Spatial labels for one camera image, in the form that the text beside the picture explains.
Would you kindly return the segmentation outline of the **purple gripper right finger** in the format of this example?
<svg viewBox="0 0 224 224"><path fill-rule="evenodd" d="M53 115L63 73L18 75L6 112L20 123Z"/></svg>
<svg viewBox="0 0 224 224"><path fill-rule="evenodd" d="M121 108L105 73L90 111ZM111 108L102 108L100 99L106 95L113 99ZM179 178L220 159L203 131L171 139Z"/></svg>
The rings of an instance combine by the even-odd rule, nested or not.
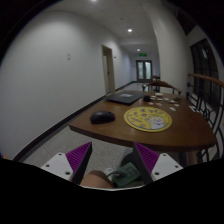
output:
<svg viewBox="0 0 224 224"><path fill-rule="evenodd" d="M167 153L158 154L139 143L133 146L133 159L145 185L182 169Z"/></svg>

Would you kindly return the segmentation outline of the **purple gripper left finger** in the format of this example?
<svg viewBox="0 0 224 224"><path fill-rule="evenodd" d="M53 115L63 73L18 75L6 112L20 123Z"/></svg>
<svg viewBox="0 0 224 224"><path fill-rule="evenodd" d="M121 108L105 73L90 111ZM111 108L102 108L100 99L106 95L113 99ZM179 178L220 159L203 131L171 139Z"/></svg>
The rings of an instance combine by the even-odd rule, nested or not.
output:
<svg viewBox="0 0 224 224"><path fill-rule="evenodd" d="M42 166L42 169L79 185L91 154L92 143L88 142L68 153L57 153Z"/></svg>

